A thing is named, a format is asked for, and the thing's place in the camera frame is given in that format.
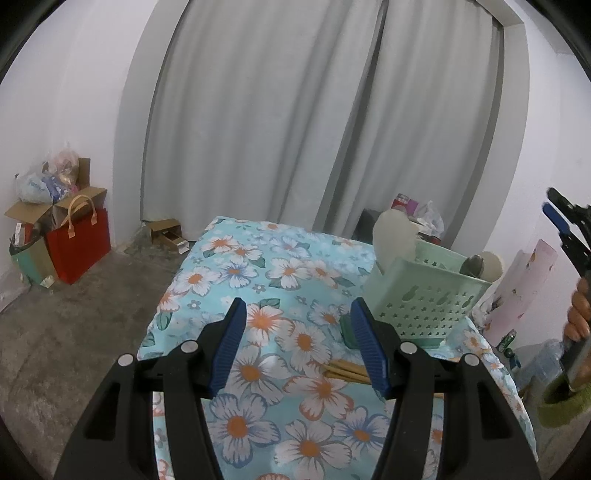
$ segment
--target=paper bag handle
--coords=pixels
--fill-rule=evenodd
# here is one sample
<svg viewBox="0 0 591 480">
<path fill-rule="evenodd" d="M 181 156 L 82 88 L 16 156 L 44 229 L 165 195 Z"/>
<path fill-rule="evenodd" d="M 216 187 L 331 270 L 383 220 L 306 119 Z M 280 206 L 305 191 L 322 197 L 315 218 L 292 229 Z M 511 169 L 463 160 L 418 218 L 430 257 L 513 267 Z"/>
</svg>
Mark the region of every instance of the paper bag handle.
<svg viewBox="0 0 591 480">
<path fill-rule="evenodd" d="M 74 206 L 76 200 L 81 198 L 85 198 L 90 202 L 90 205 L 92 206 L 92 218 L 90 220 L 90 224 L 96 225 L 96 208 L 94 202 L 88 195 L 76 195 L 74 198 L 72 198 L 72 201 L 70 202 L 70 206 L 68 207 L 68 216 L 66 217 L 68 223 L 70 224 L 70 226 L 68 227 L 68 238 L 74 238 L 76 236 L 76 232 L 74 231 L 74 225 L 72 224 L 72 207 Z"/>
</svg>

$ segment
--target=clutter pile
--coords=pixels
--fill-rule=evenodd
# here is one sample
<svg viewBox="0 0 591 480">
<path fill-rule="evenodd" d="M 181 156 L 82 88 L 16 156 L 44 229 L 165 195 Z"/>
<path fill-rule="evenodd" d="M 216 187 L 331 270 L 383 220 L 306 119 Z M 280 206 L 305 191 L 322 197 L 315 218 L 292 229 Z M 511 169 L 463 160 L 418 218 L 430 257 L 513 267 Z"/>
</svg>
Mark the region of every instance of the clutter pile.
<svg viewBox="0 0 591 480">
<path fill-rule="evenodd" d="M 90 159 L 70 148 L 16 175 L 18 200 L 4 215 L 17 221 L 9 252 L 32 283 L 72 284 L 111 250 L 104 202 L 90 185 Z"/>
</svg>

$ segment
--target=water bottle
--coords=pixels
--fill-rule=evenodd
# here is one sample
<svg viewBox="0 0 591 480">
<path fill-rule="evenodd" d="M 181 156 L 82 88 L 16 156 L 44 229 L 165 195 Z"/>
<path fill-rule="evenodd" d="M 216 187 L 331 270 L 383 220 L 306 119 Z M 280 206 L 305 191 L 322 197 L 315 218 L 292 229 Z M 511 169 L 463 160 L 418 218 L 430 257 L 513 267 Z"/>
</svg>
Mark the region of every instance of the water bottle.
<svg viewBox="0 0 591 480">
<path fill-rule="evenodd" d="M 534 359 L 515 373 L 517 391 L 525 388 L 531 382 L 532 377 L 538 378 L 543 385 L 552 382 L 562 372 L 560 368 L 562 353 L 563 345 L 560 340 L 550 339 L 545 341 L 542 350 Z"/>
</svg>

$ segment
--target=bed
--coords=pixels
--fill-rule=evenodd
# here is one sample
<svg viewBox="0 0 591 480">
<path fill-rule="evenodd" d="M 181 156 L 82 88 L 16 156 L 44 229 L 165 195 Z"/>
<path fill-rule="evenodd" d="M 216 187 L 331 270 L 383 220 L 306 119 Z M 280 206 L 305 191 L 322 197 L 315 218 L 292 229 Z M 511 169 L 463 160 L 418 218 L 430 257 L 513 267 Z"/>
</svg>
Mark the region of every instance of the bed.
<svg viewBox="0 0 591 480">
<path fill-rule="evenodd" d="M 361 296 L 374 262 L 370 245 L 293 226 L 217 217 L 207 226 L 163 295 L 138 351 L 167 354 L 203 326 L 223 319 L 235 297 L 247 304 L 244 336 L 228 383 L 203 402 L 226 479 L 369 479 L 394 401 L 369 385 L 326 378 L 320 365 L 361 355 L 342 341 L 341 315 Z M 515 384 L 468 318 L 432 356 L 477 354 L 515 413 L 535 454 L 530 419 Z M 154 394 L 160 480 L 174 480 L 165 398 Z M 435 398 L 423 478 L 434 480 L 443 400 Z"/>
</svg>

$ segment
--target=red shopping bag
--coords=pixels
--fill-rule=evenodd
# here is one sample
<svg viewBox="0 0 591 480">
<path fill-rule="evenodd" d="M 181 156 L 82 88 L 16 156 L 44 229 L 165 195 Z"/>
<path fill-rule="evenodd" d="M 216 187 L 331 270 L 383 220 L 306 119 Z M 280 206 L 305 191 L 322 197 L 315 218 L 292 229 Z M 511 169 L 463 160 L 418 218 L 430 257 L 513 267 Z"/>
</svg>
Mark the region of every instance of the red shopping bag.
<svg viewBox="0 0 591 480">
<path fill-rule="evenodd" d="M 72 222 L 72 207 L 82 198 L 92 206 L 92 214 Z M 104 208 L 97 210 L 92 199 L 86 195 L 74 197 L 68 207 L 66 221 L 68 225 L 64 224 L 47 234 L 47 245 L 57 276 L 73 284 L 111 250 L 111 240 L 107 211 Z"/>
</svg>

